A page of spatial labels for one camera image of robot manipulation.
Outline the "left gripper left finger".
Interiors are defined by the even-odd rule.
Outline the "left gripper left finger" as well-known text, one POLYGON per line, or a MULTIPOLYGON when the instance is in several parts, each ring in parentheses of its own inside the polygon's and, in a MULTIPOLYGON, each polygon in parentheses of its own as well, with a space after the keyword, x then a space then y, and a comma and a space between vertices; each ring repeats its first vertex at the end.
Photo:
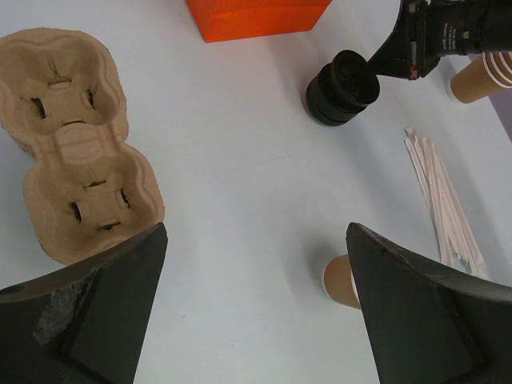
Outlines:
POLYGON ((132 383, 166 257, 158 223, 1 291, 3 383, 132 383))

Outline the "orange paper bag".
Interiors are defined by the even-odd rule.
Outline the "orange paper bag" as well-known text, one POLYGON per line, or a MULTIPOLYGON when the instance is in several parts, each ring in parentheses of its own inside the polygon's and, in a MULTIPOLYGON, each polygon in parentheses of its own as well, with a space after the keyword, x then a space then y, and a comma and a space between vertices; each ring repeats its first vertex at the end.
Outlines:
POLYGON ((205 42, 256 38, 312 30, 330 0, 188 0, 205 42))

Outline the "stack of black lids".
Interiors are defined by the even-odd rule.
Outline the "stack of black lids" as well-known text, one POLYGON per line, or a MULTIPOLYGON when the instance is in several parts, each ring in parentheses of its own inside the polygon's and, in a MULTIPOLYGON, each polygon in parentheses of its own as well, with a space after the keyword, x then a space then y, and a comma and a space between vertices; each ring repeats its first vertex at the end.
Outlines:
POLYGON ((306 104, 311 116, 326 126, 341 126, 375 102, 380 85, 365 71, 367 61, 352 50, 339 52, 311 80, 306 104))

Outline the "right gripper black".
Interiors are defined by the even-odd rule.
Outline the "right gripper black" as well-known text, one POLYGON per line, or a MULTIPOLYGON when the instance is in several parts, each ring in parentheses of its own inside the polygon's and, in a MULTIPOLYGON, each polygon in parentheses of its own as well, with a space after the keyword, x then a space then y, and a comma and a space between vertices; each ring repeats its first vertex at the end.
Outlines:
POLYGON ((365 70, 415 80, 445 56, 510 51, 511 2, 402 1, 394 30, 365 70))

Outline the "single brown paper cup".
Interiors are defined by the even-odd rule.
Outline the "single brown paper cup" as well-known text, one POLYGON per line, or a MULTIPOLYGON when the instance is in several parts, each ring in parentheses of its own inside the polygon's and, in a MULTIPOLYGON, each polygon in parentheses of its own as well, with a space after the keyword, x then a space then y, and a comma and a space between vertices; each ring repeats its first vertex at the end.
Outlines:
POLYGON ((322 284, 326 295, 337 304, 361 309, 348 254, 327 263, 322 274, 322 284))

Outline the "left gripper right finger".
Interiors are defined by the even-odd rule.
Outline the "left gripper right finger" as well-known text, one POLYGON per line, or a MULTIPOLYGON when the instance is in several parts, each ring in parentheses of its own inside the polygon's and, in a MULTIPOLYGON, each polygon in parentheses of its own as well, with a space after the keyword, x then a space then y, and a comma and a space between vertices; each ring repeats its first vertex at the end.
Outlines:
POLYGON ((346 244, 382 383, 509 383, 511 288, 349 224, 346 244))

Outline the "stack of paper cups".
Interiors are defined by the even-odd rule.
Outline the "stack of paper cups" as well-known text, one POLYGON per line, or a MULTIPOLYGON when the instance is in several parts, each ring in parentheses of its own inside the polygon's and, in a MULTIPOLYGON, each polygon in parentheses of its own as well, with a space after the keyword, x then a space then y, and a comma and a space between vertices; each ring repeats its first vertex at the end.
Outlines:
POLYGON ((470 104, 511 88, 511 52, 483 53, 458 72, 447 85, 450 99, 470 104))

